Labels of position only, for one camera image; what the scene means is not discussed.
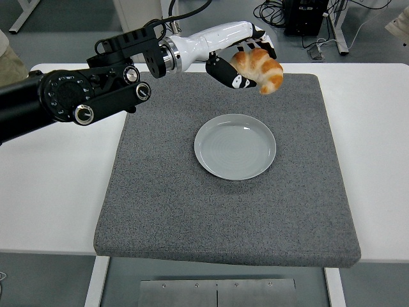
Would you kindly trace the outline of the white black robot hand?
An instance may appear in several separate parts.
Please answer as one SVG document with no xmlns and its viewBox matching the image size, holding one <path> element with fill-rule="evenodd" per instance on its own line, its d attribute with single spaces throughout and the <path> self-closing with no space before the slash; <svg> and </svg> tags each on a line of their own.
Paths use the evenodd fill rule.
<svg viewBox="0 0 409 307">
<path fill-rule="evenodd" d="M 241 43 L 251 49 L 246 52 Z M 217 53 L 228 47 L 240 49 L 230 61 Z M 231 22 L 190 35 L 166 39 L 169 52 L 167 71 L 184 72 L 195 61 L 204 61 L 206 72 L 230 88 L 259 86 L 262 95 L 278 90 L 283 82 L 283 69 L 276 61 L 273 43 L 266 31 L 246 21 Z"/>
</svg>

